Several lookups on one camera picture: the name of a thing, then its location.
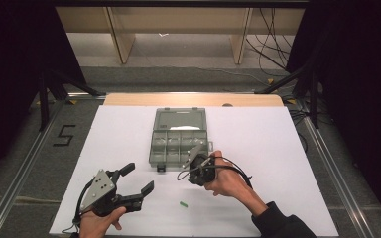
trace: small green piece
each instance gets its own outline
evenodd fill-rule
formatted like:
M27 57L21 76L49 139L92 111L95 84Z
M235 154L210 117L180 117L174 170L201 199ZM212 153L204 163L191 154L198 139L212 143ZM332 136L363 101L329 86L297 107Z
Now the small green piece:
M181 206L184 206L184 207L188 207L188 205L186 204L186 203L184 203L184 202L179 202L179 204L181 205Z

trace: white surface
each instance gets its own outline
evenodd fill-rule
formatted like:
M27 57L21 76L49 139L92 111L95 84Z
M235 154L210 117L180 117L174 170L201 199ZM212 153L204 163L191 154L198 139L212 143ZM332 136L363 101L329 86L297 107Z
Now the white surface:
M71 226L85 184L99 169L118 170L130 162L135 171L118 182L117 193L140 192L149 181L155 189L142 210L121 217L127 236L259 237L250 212L230 197L211 191L178 172L159 175L148 162L158 107L100 106L50 233ZM275 201L285 215L298 215L316 236L337 236L293 121L286 107L205 107L208 139L235 162L265 202ZM185 202L189 207L179 205Z

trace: floor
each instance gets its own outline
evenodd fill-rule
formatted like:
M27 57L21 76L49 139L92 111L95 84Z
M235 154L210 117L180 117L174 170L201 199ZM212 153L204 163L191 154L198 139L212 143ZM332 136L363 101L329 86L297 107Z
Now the floor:
M126 64L120 64L109 35L68 36L89 85L106 92L250 92L265 87L265 83L270 83L268 79L278 80L286 74L276 63L264 57L259 59L259 54L248 45L243 63L235 64L228 36L137 35ZM260 41L255 36L249 36L249 42L260 50L266 36L258 38ZM271 38L268 40L268 45L275 48L275 42ZM277 37L282 51L290 51L287 41L291 44L292 40L291 36L286 36L286 39ZM265 48L263 53L278 64L285 64L276 50ZM123 73L128 78L119 76ZM185 76L190 73L197 75L197 78L192 80ZM175 87L168 87L166 83L169 81L165 77L175 78L175 75L181 75L182 81ZM141 77L148 77L149 80L140 81ZM215 83L203 82L201 78ZM150 79L160 80L160 84L154 86ZM110 80L134 86L120 88ZM307 150L308 160L340 237L381 237L381 205L361 172L351 162L337 128L326 114L325 102L320 101L318 106L319 129L313 130L310 120L300 112L309 107L309 99L299 100L296 104L287 101L291 99L293 85L289 83L276 93L288 102L286 106L290 110L295 110L291 111L295 126L302 135L301 142ZM80 92L74 87L66 88L71 93ZM103 103L103 98L73 97L69 102L53 101L51 95L49 98L54 119L50 126L45 132L39 132L40 105L39 100L35 99L17 140L13 142L7 157L0 161L0 204L6 197L13 199L8 201L10 209L5 209L6 212L0 217L0 237L51 237L49 229L64 190L86 140L93 116ZM73 135L72 140L60 137L62 129L65 135ZM318 138L323 138L325 147ZM19 168L25 168L24 175L18 173ZM355 204L359 214L364 215L365 224L355 221L352 209L349 208L351 204Z

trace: person's left hand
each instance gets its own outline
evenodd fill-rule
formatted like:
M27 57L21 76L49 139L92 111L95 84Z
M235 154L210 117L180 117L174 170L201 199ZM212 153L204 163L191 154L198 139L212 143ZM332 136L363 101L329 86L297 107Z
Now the person's left hand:
M81 238L101 238L106 234L110 225L114 225L116 230L121 230L119 218L125 214L126 208L121 206L113 210L108 216L99 217L94 212L89 211L81 216L79 237Z

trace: black cloth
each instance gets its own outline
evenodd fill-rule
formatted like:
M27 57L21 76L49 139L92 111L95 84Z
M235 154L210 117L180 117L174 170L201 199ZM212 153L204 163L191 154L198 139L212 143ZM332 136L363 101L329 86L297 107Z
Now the black cloth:
M252 216L253 224L261 232L261 238L311 238L314 232L299 217L285 216L275 202L267 204L268 209L261 215Z

